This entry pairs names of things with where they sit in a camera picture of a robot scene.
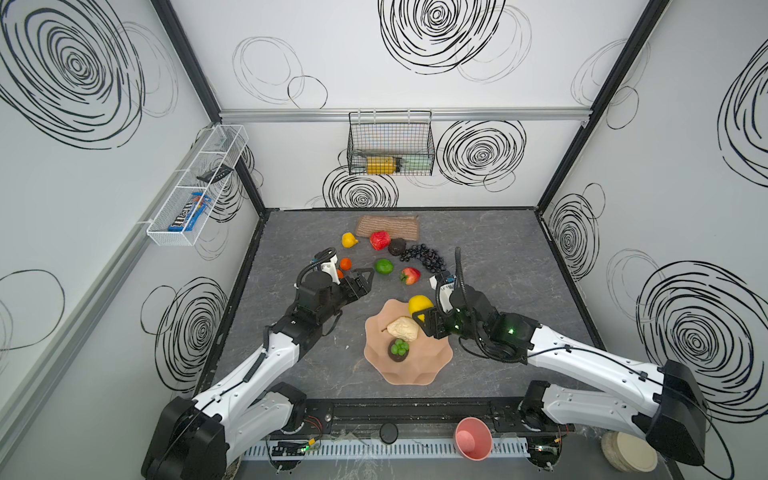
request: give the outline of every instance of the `white arm casing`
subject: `white arm casing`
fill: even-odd
[[[270,432],[284,427],[292,411],[293,405],[288,399],[275,392],[268,392],[261,402],[246,410],[237,424],[232,425],[231,431],[224,430],[230,446],[227,450],[227,465]]]
[[[337,255],[334,255],[331,260],[321,263],[320,264],[320,271],[328,273],[331,276],[331,280],[338,285],[339,282],[339,272],[336,271],[336,262],[339,260],[339,257]]]
[[[432,287],[432,291],[437,287],[437,278],[434,276],[429,277],[429,285]],[[440,286],[440,306],[442,306],[443,313],[448,313],[453,309],[451,305],[451,293],[455,282],[446,283]]]
[[[528,363],[531,365],[554,370],[591,385],[625,401],[638,412],[650,417],[656,413],[659,404],[654,401],[654,393],[661,394],[659,384],[664,382],[664,374],[658,371],[657,365],[604,352],[563,336],[543,325],[536,329],[531,343],[534,344],[534,348],[528,351],[528,356],[531,357]],[[587,351],[568,352],[561,349],[533,356],[535,353],[566,345]],[[624,366],[637,372],[646,372],[648,379],[655,380],[659,384],[640,379]]]
[[[299,346],[293,343],[291,338],[284,333],[271,333],[270,351],[263,363],[249,382],[240,383],[263,351],[263,346],[259,347],[253,355],[245,359],[245,361],[235,368],[232,373],[224,377],[210,389],[199,393],[193,398],[193,400],[197,402],[197,408],[200,409],[207,405],[211,400],[214,401],[209,406],[205,407],[204,413],[210,417],[216,414],[221,415],[220,423],[224,427],[224,435],[226,436],[227,443],[230,445],[236,441],[235,435],[237,434],[237,431],[243,430],[243,423],[257,425],[257,422],[254,423],[252,411],[254,411],[253,408],[257,407],[259,404],[254,405],[251,409],[249,409],[248,406],[253,403],[253,401],[261,395],[264,389],[274,382],[281,373],[285,372],[299,361]],[[282,418],[283,413],[284,412],[280,412],[278,416]],[[288,418],[288,415],[290,415],[290,410],[288,410],[285,415],[285,419]],[[256,439],[260,439],[266,434],[282,428],[284,425],[285,421],[276,428],[270,428],[261,433],[256,432],[254,435],[257,437]]]
[[[545,390],[541,401],[544,403],[542,410],[553,422],[591,425],[645,439],[645,433],[632,422],[637,410],[608,393],[551,385]]]

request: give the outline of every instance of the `black wire basket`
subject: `black wire basket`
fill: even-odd
[[[350,175],[432,175],[432,112],[350,113],[346,161]]]

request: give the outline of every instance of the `white wall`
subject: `white wall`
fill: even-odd
[[[0,478],[141,478],[160,412],[191,395],[215,340],[256,226],[244,200],[206,223],[200,237],[217,254],[147,248]]]
[[[757,0],[672,2],[545,215],[608,349],[688,365],[744,479],[768,468],[766,21]],[[730,475],[712,431],[706,467]]]
[[[39,8],[33,41],[66,48],[28,65],[36,45],[0,41],[0,417],[208,123],[148,0],[75,4],[3,3],[4,28]],[[256,221],[233,177],[194,248],[145,250],[0,478],[141,477],[160,411],[200,375]]]
[[[325,90],[318,80],[328,92],[328,108],[578,105],[571,81],[582,63],[629,36],[646,5],[645,0],[173,3],[224,109],[319,108]],[[417,7],[429,14],[411,13],[418,21],[405,26],[405,13]],[[478,21],[472,22],[472,15]],[[409,42],[422,54],[407,52]],[[606,55],[594,74],[607,73],[619,51]],[[300,75],[313,78],[305,78],[306,90],[299,90],[300,79],[290,85],[294,105],[288,87]]]
[[[350,110],[591,106],[645,5],[645,0],[174,2],[223,109]],[[413,14],[420,8],[427,8],[425,16]],[[406,13],[419,20],[405,25]],[[409,51],[411,44],[418,47]],[[445,45],[452,47],[444,51]],[[476,131],[472,136],[480,148],[495,143],[484,129],[503,137],[519,128],[479,123],[468,128]],[[341,204],[326,202],[322,190],[339,167],[348,125],[255,124],[249,132],[268,207],[507,207],[538,202],[578,122],[524,122],[527,140],[519,165],[508,154],[451,158],[439,144],[449,127],[433,124],[438,163],[469,170],[475,179],[490,173],[495,180],[451,182],[458,180],[454,172],[437,166],[431,177],[356,177],[349,182],[362,185],[353,189],[359,188],[357,200]]]
[[[88,4],[3,4],[39,10],[0,41],[0,418],[208,122],[148,0]]]

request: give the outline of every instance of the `grapes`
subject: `grapes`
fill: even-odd
[[[400,255],[400,261],[410,262],[411,259],[420,261],[424,270],[432,275],[445,270],[445,260],[438,254],[437,249],[427,247],[426,243],[411,245]]]

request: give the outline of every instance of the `black remote control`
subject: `black remote control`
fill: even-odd
[[[197,177],[198,180],[201,182],[207,184],[208,182],[211,182],[211,184],[215,184],[216,182],[223,180],[227,175],[232,173],[232,168],[228,167],[227,165],[222,165],[219,167],[219,173],[216,174],[216,169],[209,170],[205,172],[202,175],[199,175]]]

